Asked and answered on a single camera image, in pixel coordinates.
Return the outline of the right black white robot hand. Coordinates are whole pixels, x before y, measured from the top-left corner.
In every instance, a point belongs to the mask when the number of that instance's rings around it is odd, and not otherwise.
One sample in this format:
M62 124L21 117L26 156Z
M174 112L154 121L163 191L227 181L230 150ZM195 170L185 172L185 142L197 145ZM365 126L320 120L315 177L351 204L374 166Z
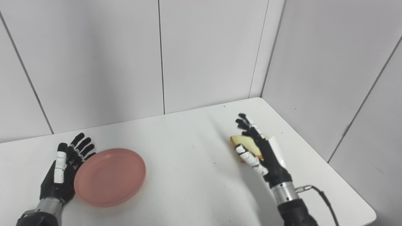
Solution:
M238 117L236 123L237 127L243 130L242 135L251 137L260 150L263 157L260 163L268 170L268 173L263 178L269 184L269 187L272 188L280 183L292 182L290 173L285 167L281 166L269 140L264 137L263 133L246 114L239 113Z

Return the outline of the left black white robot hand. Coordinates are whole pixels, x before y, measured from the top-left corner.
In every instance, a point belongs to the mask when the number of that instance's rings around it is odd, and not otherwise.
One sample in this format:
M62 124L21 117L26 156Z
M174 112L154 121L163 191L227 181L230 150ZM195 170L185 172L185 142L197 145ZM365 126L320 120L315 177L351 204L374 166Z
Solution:
M62 170L61 183L55 181L56 160L49 168L42 184L39 199L56 198L62 205L66 205L73 199L76 192L74 189L74 180L80 167L89 158L96 153L93 152L95 145L90 137L86 137L84 133L79 133L70 143L59 143L57 152L66 155L66 167Z

